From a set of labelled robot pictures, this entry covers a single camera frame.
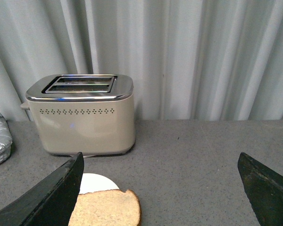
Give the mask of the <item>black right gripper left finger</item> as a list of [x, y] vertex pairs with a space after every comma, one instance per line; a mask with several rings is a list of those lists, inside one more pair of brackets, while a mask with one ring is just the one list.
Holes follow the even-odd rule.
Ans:
[[41, 182], [0, 210], [0, 226], [67, 226], [83, 176], [77, 153]]

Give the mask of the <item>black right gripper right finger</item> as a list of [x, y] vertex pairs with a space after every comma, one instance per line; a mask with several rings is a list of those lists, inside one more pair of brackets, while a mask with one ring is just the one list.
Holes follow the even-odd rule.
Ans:
[[237, 167], [259, 224], [283, 226], [283, 176], [246, 153], [240, 153]]

